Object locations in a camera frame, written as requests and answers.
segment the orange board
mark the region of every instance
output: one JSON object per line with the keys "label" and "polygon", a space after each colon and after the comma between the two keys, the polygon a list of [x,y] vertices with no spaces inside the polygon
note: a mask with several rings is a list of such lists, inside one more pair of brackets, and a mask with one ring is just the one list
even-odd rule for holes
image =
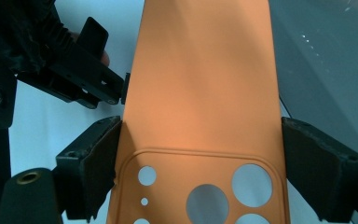
{"label": "orange board", "polygon": [[[246,164],[271,181],[258,206],[232,187]],[[191,223],[189,195],[203,185],[224,192],[224,223],[290,223],[268,0],[145,1],[116,172],[107,223]]]}

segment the orange plastic panel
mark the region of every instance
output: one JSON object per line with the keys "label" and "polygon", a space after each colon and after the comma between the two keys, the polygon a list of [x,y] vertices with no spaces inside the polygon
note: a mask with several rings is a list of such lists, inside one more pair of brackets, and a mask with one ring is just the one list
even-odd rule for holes
{"label": "orange plastic panel", "polygon": [[[271,178],[261,207],[233,193],[244,164]],[[138,180],[145,166],[151,186]],[[268,0],[145,1],[116,171],[108,223],[190,223],[186,201],[203,184],[225,193],[226,223],[290,222]]]}

